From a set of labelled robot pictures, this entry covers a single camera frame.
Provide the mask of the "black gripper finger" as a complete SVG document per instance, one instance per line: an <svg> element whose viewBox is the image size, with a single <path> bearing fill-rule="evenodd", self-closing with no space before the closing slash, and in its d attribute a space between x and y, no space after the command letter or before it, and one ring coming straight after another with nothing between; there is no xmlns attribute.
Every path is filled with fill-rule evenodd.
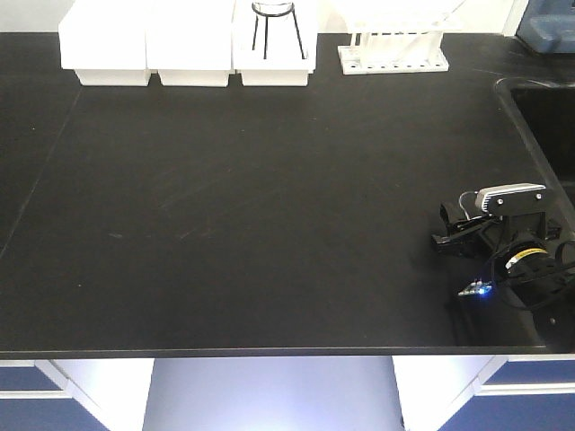
<svg viewBox="0 0 575 431"><path fill-rule="evenodd" d="M431 235L434 250L442 255L473 259L487 253L487 246L480 238L481 227L475 226L447 236Z"/></svg>
<svg viewBox="0 0 575 431"><path fill-rule="evenodd" d="M448 232L460 232L469 224L461 207L450 202L440 204L439 215Z"/></svg>

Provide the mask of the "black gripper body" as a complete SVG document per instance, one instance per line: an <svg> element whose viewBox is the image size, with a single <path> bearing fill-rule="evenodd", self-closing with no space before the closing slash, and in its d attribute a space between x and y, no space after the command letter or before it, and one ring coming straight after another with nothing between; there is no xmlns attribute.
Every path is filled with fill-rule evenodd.
<svg viewBox="0 0 575 431"><path fill-rule="evenodd" d="M557 240L562 226L545 212L526 215L493 216L479 233L480 243L491 256L511 257L528 249L542 249Z"/></svg>

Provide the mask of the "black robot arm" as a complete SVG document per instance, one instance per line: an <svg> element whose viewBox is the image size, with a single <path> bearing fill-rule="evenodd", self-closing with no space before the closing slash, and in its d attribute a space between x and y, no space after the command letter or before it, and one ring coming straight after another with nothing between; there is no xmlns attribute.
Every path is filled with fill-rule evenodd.
<svg viewBox="0 0 575 431"><path fill-rule="evenodd" d="M554 253L547 243L562 227L543 210L494 210L470 216L462 208L442 204L444 236L432 242L440 254L485 258L487 273L473 279L457 295L495 295L509 308L531 315L538 336L554 353L574 351L574 262L563 257L574 241L560 243Z"/></svg>

